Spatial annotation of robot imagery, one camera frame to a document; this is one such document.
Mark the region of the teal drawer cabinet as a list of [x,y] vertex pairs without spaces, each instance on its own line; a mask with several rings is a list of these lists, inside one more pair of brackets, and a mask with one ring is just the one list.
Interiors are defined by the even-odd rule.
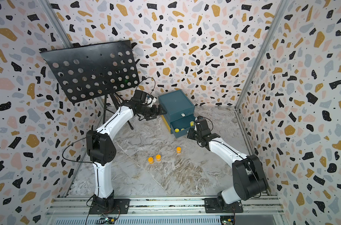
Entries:
[[195,121],[195,106],[191,100],[183,93],[182,90],[173,91],[158,97],[159,104],[166,110],[167,114],[163,115],[166,124],[170,128],[170,133],[175,138],[186,136],[191,128],[190,122]]

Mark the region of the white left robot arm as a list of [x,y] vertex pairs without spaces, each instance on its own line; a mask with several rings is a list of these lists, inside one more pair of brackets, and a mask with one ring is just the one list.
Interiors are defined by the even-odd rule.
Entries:
[[165,115],[166,111],[161,105],[147,105],[138,100],[126,100],[101,127],[87,132],[87,154],[93,163],[96,183],[92,209],[99,207],[104,212],[110,212],[115,208],[111,166],[117,149],[113,140],[120,129],[137,114],[148,121],[159,115]]

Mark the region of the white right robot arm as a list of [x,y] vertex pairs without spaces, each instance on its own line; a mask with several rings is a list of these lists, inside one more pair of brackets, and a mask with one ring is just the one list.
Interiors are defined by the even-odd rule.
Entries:
[[218,193],[219,206],[260,197],[269,188],[262,163],[256,155],[241,153],[218,134],[212,133],[205,117],[198,116],[190,125],[187,138],[195,140],[200,147],[216,154],[232,167],[233,186]]

